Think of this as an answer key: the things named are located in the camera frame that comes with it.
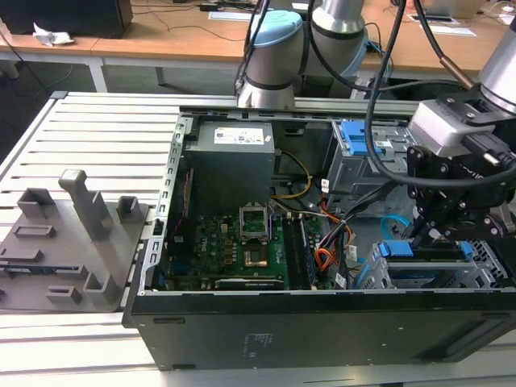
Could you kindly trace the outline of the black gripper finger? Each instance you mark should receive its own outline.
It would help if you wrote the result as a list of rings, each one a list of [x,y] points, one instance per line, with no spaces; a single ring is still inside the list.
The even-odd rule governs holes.
[[[465,241],[500,239],[505,236],[501,217],[487,208],[472,208],[464,200],[433,199],[427,206],[430,240]]]
[[[422,146],[412,146],[407,151],[408,175],[420,179],[438,179],[446,177],[447,164],[439,164],[431,153]],[[449,197],[434,185],[422,187],[409,185],[409,198],[414,200],[413,221],[406,236],[412,240],[414,247],[428,247],[439,239],[441,228],[450,214]]]

